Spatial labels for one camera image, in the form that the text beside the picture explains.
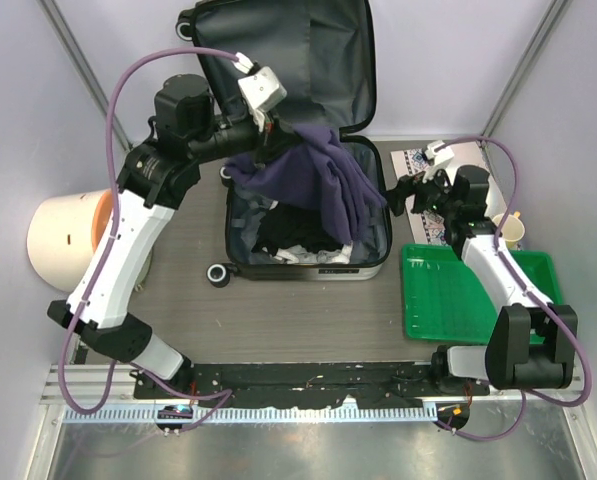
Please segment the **purple garment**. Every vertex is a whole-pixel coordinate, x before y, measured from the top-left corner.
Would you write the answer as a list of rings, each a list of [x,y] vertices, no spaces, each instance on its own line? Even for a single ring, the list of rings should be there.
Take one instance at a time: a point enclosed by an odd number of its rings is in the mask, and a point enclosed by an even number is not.
[[[369,209],[386,199],[362,171],[332,128],[295,124],[301,143],[262,168],[249,153],[231,157],[225,171],[232,180],[271,200],[320,213],[322,228],[341,244],[363,238]]]

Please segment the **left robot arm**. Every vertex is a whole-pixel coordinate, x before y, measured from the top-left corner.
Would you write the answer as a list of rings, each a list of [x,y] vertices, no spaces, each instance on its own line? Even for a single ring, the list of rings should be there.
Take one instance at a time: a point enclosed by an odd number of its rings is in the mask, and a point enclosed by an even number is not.
[[[63,328],[74,328],[92,350],[156,375],[157,388],[171,399],[189,391],[191,363],[129,313],[138,274],[185,194],[199,181],[201,164],[250,151],[266,163],[297,142],[274,110],[286,91],[270,68],[237,85],[248,111],[231,122],[215,115],[205,78],[185,74],[164,82],[154,98],[152,136],[127,154],[117,178],[119,210],[105,239],[74,292],[51,302],[47,311]]]

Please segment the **black white astronaut suitcase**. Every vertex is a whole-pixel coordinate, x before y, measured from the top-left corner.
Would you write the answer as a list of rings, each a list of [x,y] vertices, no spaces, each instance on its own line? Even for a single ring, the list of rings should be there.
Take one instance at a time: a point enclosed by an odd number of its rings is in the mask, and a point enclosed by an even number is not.
[[[176,33],[198,47],[240,51],[268,65],[287,91],[281,116],[291,123],[335,128],[342,145],[369,180],[384,190],[382,160],[362,130],[377,107],[373,18],[367,1],[200,1],[179,13]],[[226,172],[227,261],[207,268],[215,287],[234,276],[250,280],[368,280],[392,247],[385,209],[369,210],[364,238],[353,245],[350,263],[289,265],[267,252],[253,252],[271,201],[237,186]]]

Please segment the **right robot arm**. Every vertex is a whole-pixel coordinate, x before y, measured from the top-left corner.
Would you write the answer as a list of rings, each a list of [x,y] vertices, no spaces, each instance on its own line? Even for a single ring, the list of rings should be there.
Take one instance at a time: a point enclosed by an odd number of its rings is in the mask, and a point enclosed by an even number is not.
[[[459,260],[476,276],[498,318],[484,347],[454,346],[434,365],[429,380],[450,395],[466,378],[498,390],[564,389],[574,374],[578,318],[558,305],[520,269],[487,216],[488,172],[474,165],[448,176],[443,169],[401,177],[386,194],[392,213],[431,212],[443,220],[444,237]]]

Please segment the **grey garment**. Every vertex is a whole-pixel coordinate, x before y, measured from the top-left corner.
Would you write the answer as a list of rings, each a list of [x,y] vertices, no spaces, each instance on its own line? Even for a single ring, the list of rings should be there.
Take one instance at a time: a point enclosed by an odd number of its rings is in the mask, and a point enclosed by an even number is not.
[[[272,258],[281,264],[289,265],[319,265],[319,264],[341,264],[350,263],[353,245],[343,245],[340,249],[328,251],[320,250],[316,253],[308,251],[301,245],[295,245],[288,249],[278,249]]]

